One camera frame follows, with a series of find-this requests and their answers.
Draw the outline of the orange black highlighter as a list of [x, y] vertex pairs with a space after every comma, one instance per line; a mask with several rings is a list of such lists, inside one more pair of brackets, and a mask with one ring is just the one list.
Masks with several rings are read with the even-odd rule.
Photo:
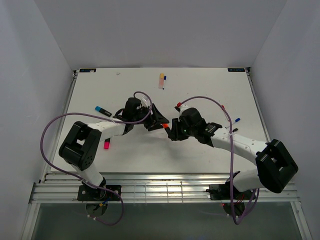
[[167, 123], [162, 124], [164, 130], [167, 132], [167, 134], [171, 133], [171, 129]]

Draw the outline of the pale orange yellow highlighter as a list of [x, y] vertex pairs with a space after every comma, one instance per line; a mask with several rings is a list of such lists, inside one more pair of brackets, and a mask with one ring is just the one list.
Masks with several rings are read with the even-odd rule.
[[165, 75], [164, 73], [160, 73], [159, 75], [159, 82], [158, 82], [158, 88], [163, 89], [164, 87], [164, 82], [165, 82]]

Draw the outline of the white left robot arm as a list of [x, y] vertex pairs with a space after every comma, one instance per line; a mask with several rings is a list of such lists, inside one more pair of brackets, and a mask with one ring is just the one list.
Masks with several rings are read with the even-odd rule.
[[163, 124], [169, 123], [153, 103], [147, 105], [145, 100], [135, 97], [130, 97], [125, 107], [118, 110], [113, 118], [115, 121], [90, 124], [75, 122], [58, 151], [59, 156], [90, 185], [88, 193], [95, 200], [106, 195], [106, 181], [94, 164], [99, 144], [106, 139], [127, 134], [133, 129], [133, 122], [143, 125], [149, 132], [162, 129]]

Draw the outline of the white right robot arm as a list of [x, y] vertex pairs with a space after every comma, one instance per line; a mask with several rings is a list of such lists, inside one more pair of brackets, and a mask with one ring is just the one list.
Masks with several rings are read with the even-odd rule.
[[298, 165], [280, 140], [265, 142], [231, 134], [218, 123], [206, 122], [194, 107], [182, 104], [175, 109], [179, 115], [167, 131], [169, 139], [183, 141], [193, 137], [201, 144], [229, 151], [255, 165], [255, 169], [234, 172], [232, 179], [226, 181], [225, 191], [230, 198], [237, 199], [245, 191], [260, 188], [279, 194], [298, 172]]

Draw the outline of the blue cap thin pen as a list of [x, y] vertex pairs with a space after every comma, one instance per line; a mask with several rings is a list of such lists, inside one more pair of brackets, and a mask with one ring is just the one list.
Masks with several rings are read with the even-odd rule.
[[163, 90], [165, 89], [166, 82], [167, 82], [167, 76], [165, 75], [165, 76], [163, 77], [163, 85], [162, 85], [162, 89], [163, 89]]

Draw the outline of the blue cap pen right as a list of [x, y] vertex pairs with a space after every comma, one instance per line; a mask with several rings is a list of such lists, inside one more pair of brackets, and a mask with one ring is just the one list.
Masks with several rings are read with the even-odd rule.
[[232, 125], [234, 125], [234, 124], [238, 123], [240, 120], [241, 120], [241, 119], [240, 119], [239, 117], [238, 117], [238, 118], [236, 118], [236, 119], [232, 122]]

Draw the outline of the pink black highlighter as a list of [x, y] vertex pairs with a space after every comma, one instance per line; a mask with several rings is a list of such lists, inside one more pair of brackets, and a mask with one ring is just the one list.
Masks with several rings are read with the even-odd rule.
[[110, 148], [110, 141], [111, 141], [110, 138], [107, 138], [107, 139], [104, 140], [103, 148], [105, 150], [108, 150]]

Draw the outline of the blue black highlighter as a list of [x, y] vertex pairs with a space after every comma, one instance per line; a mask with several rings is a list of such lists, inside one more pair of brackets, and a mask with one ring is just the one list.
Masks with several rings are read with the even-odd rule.
[[112, 116], [112, 113], [105, 110], [104, 108], [100, 107], [100, 106], [96, 106], [95, 107], [95, 110], [101, 114], [103, 114], [104, 116], [107, 116], [107, 117], [111, 117]]

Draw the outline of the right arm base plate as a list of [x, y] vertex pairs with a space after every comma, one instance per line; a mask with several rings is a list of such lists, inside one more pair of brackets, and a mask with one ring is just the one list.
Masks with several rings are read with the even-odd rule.
[[[238, 191], [233, 186], [233, 199], [234, 200], [250, 200], [253, 196], [253, 200], [256, 199], [256, 194], [253, 193], [251, 190], [246, 191]], [[210, 184], [209, 187], [205, 190], [209, 193], [209, 198], [211, 200], [230, 200], [230, 184]]]

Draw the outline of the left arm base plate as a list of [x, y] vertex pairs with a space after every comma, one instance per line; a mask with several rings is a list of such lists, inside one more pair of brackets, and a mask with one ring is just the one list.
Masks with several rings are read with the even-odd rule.
[[97, 189], [92, 188], [88, 185], [81, 185], [78, 189], [77, 198], [78, 201], [82, 202], [92, 202], [92, 201], [119, 201], [120, 198], [115, 194]]

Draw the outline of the aluminium table frame rail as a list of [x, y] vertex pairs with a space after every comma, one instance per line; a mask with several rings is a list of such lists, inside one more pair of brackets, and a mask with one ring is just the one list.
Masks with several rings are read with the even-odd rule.
[[[109, 185], [121, 186], [121, 197], [126, 204], [151, 203], [209, 203], [207, 189], [211, 184], [223, 184], [228, 175], [217, 174], [133, 174], [104, 173]], [[48, 173], [35, 183], [29, 202], [76, 203], [79, 179], [64, 173]]]

